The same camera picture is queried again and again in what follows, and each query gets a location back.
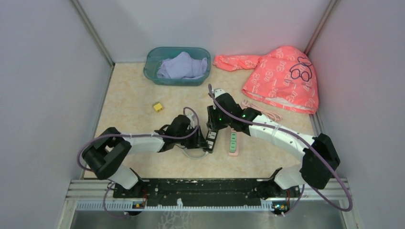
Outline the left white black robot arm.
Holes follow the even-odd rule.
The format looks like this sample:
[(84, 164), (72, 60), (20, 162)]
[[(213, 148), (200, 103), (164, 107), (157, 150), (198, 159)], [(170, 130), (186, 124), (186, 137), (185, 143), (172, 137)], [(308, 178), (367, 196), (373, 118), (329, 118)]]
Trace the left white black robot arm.
[(127, 194), (136, 198), (142, 194), (143, 184), (136, 172), (123, 165), (124, 159), (134, 153), (166, 152), (176, 145), (186, 149), (208, 146), (197, 117), (180, 114), (171, 124), (150, 134), (123, 134), (110, 127), (88, 144), (80, 156), (97, 179), (119, 184)]

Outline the black power strip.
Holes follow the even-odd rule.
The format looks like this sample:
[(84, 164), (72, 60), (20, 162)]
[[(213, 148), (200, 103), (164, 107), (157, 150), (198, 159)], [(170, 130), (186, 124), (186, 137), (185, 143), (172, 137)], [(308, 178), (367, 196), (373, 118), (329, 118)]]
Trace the black power strip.
[(217, 137), (218, 131), (208, 130), (207, 136), (205, 138), (207, 147), (203, 149), (205, 153), (211, 154), (213, 152)]

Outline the yellow charger plug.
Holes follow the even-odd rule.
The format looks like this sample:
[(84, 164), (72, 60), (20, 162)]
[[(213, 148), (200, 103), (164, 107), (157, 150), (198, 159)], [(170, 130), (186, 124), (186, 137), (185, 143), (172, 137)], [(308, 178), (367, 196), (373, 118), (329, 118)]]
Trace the yellow charger plug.
[(155, 112), (160, 112), (163, 110), (163, 106), (160, 102), (156, 102), (152, 105), (153, 109), (155, 110)]

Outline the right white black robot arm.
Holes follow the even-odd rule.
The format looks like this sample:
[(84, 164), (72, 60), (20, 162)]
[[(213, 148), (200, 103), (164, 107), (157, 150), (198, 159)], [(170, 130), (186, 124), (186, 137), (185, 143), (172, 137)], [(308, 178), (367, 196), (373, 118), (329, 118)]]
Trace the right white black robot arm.
[(316, 189), (326, 187), (341, 162), (329, 136), (323, 133), (318, 136), (300, 134), (254, 108), (243, 109), (223, 89), (215, 89), (209, 96), (214, 102), (207, 107), (209, 129), (219, 131), (230, 127), (248, 136), (266, 140), (300, 162), (275, 173), (269, 183), (269, 191), (273, 196), (280, 197), (288, 188), (303, 184)]

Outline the pink power strip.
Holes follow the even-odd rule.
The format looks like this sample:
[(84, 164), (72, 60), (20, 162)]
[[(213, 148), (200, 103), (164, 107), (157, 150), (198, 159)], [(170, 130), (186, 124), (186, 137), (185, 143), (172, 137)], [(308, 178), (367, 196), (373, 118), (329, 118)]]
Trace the pink power strip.
[[(235, 131), (234, 129), (231, 128), (230, 133), (231, 133), (231, 132), (237, 132), (237, 131)], [(228, 155), (229, 155), (229, 156), (238, 156), (238, 154), (239, 154), (239, 140), (240, 140), (240, 136), (239, 136), (239, 133), (237, 132), (237, 151), (236, 151), (235, 153), (230, 153), (230, 152), (228, 151)]]

